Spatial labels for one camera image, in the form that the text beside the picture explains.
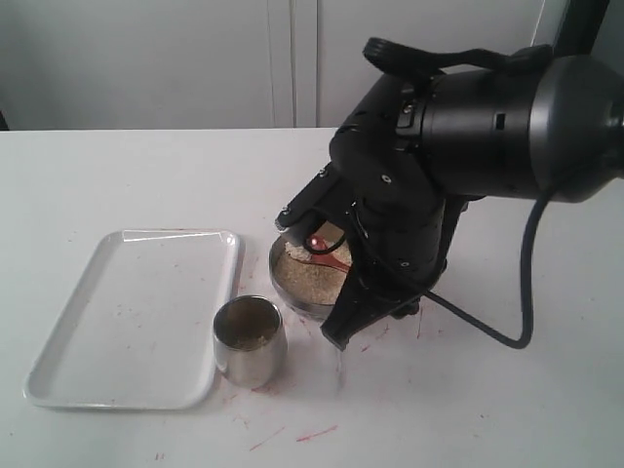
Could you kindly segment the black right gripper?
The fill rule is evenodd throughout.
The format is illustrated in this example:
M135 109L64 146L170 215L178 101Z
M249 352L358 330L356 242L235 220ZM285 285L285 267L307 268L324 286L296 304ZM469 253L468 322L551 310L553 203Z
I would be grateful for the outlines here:
M337 349L385 317L417 311L444 270L465 204L443 193L415 141L397 133L413 92L398 78L380 78L331 139L330 162L275 219L279 230L329 221L346 235L353 264L321 325Z

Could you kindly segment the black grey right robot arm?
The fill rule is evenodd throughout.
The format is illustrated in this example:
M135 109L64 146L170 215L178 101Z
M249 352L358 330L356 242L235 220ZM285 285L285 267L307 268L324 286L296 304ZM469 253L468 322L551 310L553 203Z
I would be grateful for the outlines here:
M468 204L530 199L520 255L523 349L533 333L532 253L552 201L580 203L623 175L623 80L588 56L548 45L512 55L429 53L372 38L365 58L381 75L335 132L330 161L281 210L276 225L311 248L325 223L342 231L352 264L323 336L344 349L380 319L417 312L447 265Z

